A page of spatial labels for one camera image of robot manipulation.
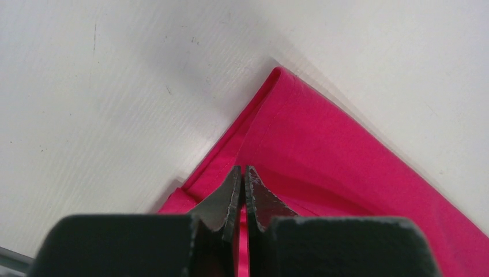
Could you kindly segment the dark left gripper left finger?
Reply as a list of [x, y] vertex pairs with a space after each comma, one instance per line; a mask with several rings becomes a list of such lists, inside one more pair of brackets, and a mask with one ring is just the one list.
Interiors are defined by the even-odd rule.
[[73, 215], [49, 232], [29, 276], [234, 276], [241, 168], [185, 214]]

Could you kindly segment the magenta t shirt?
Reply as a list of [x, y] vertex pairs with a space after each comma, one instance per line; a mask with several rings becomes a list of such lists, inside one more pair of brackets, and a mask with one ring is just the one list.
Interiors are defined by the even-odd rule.
[[232, 167], [253, 166], [303, 216], [402, 216], [427, 236], [444, 276], [487, 276], [488, 237], [347, 113], [274, 68], [201, 164], [160, 208], [183, 214]]

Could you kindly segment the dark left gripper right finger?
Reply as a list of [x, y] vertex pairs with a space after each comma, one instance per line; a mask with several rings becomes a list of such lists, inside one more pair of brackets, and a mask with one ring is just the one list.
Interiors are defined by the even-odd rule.
[[414, 222], [390, 216], [300, 216], [257, 170], [244, 173], [251, 276], [441, 276]]

